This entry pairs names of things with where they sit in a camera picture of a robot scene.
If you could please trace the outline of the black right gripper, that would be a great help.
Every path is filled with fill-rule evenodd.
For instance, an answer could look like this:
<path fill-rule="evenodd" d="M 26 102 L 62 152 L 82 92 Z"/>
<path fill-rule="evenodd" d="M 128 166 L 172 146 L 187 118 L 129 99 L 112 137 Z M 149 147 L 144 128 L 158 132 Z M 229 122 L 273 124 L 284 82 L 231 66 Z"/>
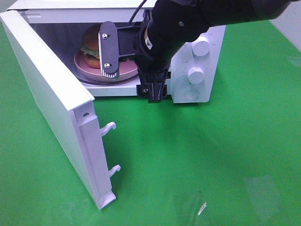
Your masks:
<path fill-rule="evenodd" d="M 136 85 L 137 96 L 148 98 L 149 103 L 161 102 L 167 96 L 172 40 L 164 33 L 161 23 L 144 21 L 134 38 L 134 47 L 140 79 L 140 85 Z"/>

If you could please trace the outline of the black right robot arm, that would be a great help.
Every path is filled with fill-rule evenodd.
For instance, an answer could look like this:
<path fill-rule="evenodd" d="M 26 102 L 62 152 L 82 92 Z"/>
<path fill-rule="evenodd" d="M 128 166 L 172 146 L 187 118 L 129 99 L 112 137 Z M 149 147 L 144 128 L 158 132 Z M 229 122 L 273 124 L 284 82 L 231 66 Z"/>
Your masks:
<path fill-rule="evenodd" d="M 210 27 L 270 20 L 279 17 L 289 0 L 158 0 L 145 11 L 135 38 L 141 56 L 135 59 L 138 96 L 160 102 L 167 95 L 170 61 L 186 42 L 195 41 Z"/>

